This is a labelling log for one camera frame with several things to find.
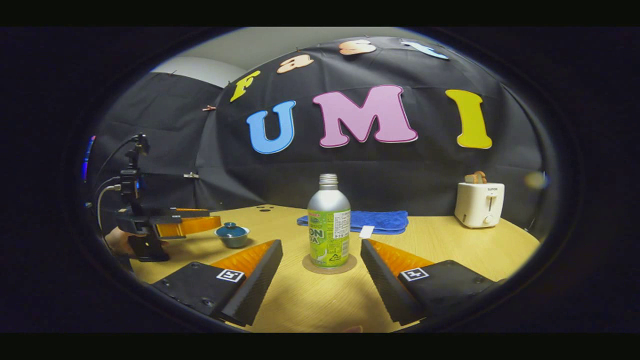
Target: white toaster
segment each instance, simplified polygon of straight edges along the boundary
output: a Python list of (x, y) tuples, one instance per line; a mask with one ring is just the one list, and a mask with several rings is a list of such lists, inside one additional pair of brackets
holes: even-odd
[(492, 227), (500, 221), (504, 184), (458, 183), (456, 218), (467, 227)]

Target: table surface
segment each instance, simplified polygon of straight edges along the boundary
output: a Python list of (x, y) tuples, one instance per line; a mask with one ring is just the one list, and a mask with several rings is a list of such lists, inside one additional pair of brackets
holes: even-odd
[[(165, 247), (171, 257), (169, 261), (131, 261), (138, 279), (153, 283), (192, 261), (211, 264), (248, 247), (280, 239), (284, 253), (280, 266), (253, 325), (242, 329), (341, 332), (361, 325), (364, 332), (390, 332), (413, 325), (400, 326), (391, 321), (360, 257), (362, 241), (358, 233), (350, 233), (349, 239), (349, 253), (357, 259), (354, 269), (342, 274), (316, 274), (302, 265), (309, 252), (308, 227), (298, 225), (296, 219), (306, 215), (306, 209), (264, 205), (211, 214), (219, 215), (222, 222), (235, 222), (249, 228), (249, 244), (242, 249), (226, 248), (213, 231), (169, 240)], [(370, 239), (434, 263), (455, 260), (493, 281), (513, 274), (540, 244), (535, 237), (504, 219), (495, 227), (469, 229), (453, 216), (409, 217), (404, 233), (373, 234)]]

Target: pink letter m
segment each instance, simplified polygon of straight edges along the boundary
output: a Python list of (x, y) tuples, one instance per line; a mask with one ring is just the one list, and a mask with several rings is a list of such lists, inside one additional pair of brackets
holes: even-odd
[(324, 120), (322, 147), (338, 147), (349, 143), (340, 124), (349, 129), (359, 142), (367, 141), (373, 121), (377, 117), (380, 129), (374, 135), (379, 142), (412, 142), (418, 133), (409, 126), (400, 94), (403, 89), (396, 85), (375, 86), (369, 90), (362, 107), (356, 105), (341, 92), (328, 92), (314, 98), (319, 104)]

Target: bottle label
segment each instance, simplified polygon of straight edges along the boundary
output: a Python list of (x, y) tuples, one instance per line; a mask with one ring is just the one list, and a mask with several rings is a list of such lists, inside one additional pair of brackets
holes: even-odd
[(351, 209), (308, 211), (311, 262), (320, 268), (337, 268), (349, 257)]

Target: letter u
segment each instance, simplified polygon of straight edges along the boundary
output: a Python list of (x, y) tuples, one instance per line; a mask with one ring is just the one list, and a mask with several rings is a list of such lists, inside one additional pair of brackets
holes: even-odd
[(267, 112), (262, 110), (250, 115), (246, 119), (249, 124), (249, 136), (251, 138), (251, 146), (261, 154), (274, 154), (283, 151), (291, 144), (294, 136), (293, 115), (291, 109), (296, 105), (293, 100), (281, 102), (273, 107), (273, 112), (278, 114), (278, 122), (280, 124), (280, 135), (273, 139), (267, 139), (264, 130), (264, 118)]

